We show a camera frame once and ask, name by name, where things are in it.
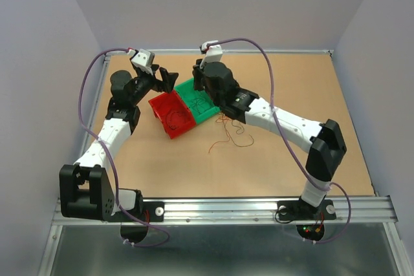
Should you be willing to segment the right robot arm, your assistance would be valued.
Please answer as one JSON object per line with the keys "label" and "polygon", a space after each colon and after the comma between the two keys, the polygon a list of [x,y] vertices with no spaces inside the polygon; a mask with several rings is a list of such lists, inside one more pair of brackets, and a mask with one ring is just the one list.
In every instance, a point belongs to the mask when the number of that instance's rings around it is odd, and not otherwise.
{"label": "right robot arm", "polygon": [[324,123],[308,120],[271,105],[240,87],[232,71],[220,61],[204,63],[198,59],[192,74],[193,88],[205,91],[225,116],[274,133],[307,153],[307,181],[298,201],[298,212],[305,218],[318,214],[347,152],[339,124],[331,119]]}

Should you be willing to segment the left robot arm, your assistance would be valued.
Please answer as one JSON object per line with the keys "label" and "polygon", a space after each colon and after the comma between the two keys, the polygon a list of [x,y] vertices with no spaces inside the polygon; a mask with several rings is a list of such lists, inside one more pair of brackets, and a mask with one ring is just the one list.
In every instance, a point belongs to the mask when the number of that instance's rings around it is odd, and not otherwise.
{"label": "left robot arm", "polygon": [[138,220],[144,215],[141,191],[120,189],[118,184],[112,186],[107,172],[138,125],[138,103],[151,90],[171,93],[179,75],[157,64],[147,68],[134,65],[133,68],[135,77],[127,70],[111,75],[111,99],[102,129],[92,135],[94,141],[88,150],[59,172],[64,217],[109,222],[122,217]]}

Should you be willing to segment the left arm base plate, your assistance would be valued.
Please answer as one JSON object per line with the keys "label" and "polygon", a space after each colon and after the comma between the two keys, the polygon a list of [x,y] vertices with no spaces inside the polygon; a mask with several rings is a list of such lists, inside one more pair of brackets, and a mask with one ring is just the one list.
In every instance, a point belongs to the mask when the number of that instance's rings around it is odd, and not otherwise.
{"label": "left arm base plate", "polygon": [[[127,210],[127,212],[133,215],[135,218],[150,222],[157,223],[164,221],[165,204],[162,201],[143,201],[138,204],[138,207]],[[117,211],[108,222],[130,222],[131,219],[122,211]]]}

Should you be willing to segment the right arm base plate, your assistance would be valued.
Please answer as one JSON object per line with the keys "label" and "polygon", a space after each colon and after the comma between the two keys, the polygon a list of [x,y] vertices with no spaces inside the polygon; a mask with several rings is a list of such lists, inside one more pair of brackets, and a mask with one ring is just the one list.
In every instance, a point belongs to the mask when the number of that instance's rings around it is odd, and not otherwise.
{"label": "right arm base plate", "polygon": [[318,207],[297,200],[281,200],[277,203],[278,217],[282,222],[336,220],[335,208],[332,200],[323,200]]}

